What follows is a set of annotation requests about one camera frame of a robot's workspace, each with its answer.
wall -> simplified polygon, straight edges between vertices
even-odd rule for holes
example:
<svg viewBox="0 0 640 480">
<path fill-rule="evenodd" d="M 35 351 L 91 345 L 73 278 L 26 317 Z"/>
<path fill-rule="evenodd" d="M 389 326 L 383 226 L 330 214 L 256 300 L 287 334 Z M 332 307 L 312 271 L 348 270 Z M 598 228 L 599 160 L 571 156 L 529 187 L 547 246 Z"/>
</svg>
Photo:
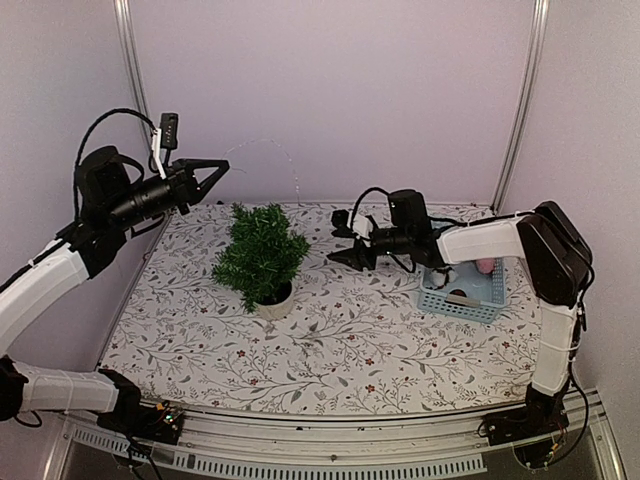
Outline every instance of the wall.
<svg viewBox="0 0 640 480">
<path fill-rule="evenodd" d="M 485 202 L 504 159 L 532 0 L 132 3 L 154 113 L 189 155 L 228 155 L 226 200 L 353 201 L 413 187 Z"/>
<path fill-rule="evenodd" d="M 596 283 L 577 369 L 640 478 L 640 3 L 552 2 L 506 211 L 555 199 L 591 245 Z"/>
<path fill-rule="evenodd" d="M 131 101 L 110 0 L 3 2 L 0 58 L 0 278 L 7 278 L 71 221 L 73 161 L 87 127 Z M 88 147 L 107 142 L 146 158 L 134 120 L 109 120 Z M 93 369 L 149 241 L 131 242 L 100 277 L 45 312 L 12 357 Z M 33 480 L 51 429 L 19 429 L 0 425 L 0 478 Z"/>
</svg>

blue basket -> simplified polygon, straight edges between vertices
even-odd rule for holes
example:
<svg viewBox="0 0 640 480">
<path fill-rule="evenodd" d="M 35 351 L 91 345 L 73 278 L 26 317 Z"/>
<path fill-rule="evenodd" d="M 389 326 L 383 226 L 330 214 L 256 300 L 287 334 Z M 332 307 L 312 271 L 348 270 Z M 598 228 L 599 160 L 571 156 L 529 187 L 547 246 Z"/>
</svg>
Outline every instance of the blue basket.
<svg viewBox="0 0 640 480">
<path fill-rule="evenodd" d="M 430 271 L 424 269 L 420 282 L 418 308 L 425 312 L 441 313 L 474 322 L 492 323 L 500 309 L 506 305 L 502 259 L 496 259 L 495 269 L 491 275 L 478 272 L 475 262 L 461 263 L 453 266 L 453 269 L 458 274 L 458 278 L 441 290 L 435 290 Z M 452 295 L 450 292 L 456 289 L 462 290 L 467 296 Z"/>
</svg>

floral tablecloth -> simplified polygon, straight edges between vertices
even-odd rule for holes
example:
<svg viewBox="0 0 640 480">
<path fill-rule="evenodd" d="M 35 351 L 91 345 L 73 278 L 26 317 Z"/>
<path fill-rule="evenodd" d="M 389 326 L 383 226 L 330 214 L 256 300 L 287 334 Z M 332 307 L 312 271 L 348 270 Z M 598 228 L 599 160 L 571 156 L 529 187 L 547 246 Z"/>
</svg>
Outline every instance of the floral tablecloth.
<svg viewBox="0 0 640 480">
<path fill-rule="evenodd" d="M 229 241 L 231 207 L 175 215 L 129 299 L 103 357 L 147 398 L 196 406 L 308 415 L 456 410 L 519 400 L 534 367 L 540 315 L 516 260 L 508 306 L 492 325 L 415 307 L 418 274 L 384 257 L 373 272 L 329 262 L 345 248 L 331 212 L 345 205 L 285 205 L 312 244 L 296 280 L 296 306 L 267 322 L 243 311 L 211 279 Z M 461 219 L 486 208 L 432 207 Z M 379 224 L 383 205 L 363 206 Z"/>
</svg>

artificial plant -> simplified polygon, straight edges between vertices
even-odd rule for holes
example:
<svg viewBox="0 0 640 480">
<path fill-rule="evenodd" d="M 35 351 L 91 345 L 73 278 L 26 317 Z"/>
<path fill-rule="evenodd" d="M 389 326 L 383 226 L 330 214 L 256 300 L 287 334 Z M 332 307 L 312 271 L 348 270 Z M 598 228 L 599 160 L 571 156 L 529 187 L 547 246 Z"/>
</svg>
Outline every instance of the artificial plant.
<svg viewBox="0 0 640 480">
<path fill-rule="evenodd" d="M 277 303 L 278 292 L 298 273 L 309 252 L 304 236 L 289 231 L 289 220 L 280 205 L 248 210 L 233 205 L 231 244 L 218 254 L 213 278 L 242 293 L 248 312 L 256 304 Z"/>
</svg>

tabletop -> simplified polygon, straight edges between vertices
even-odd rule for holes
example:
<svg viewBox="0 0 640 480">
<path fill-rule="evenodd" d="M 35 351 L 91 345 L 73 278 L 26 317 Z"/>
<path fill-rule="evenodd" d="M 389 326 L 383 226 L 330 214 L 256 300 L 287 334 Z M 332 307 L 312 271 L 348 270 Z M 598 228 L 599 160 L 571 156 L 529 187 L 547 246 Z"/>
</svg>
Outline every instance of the tabletop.
<svg viewBox="0 0 640 480">
<path fill-rule="evenodd" d="M 211 278 L 228 245 L 230 205 L 174 215 L 119 319 L 101 366 L 149 399 L 272 414 L 381 415 L 460 410 L 524 398 L 540 313 L 522 267 L 506 259 L 508 304 L 491 325 L 416 308 L 418 273 L 382 257 L 372 272 L 330 262 L 336 204 L 283 205 L 311 250 L 296 305 L 278 321 L 246 313 Z M 363 205 L 380 226 L 386 205 Z M 433 206 L 471 220 L 477 206 Z"/>
</svg>

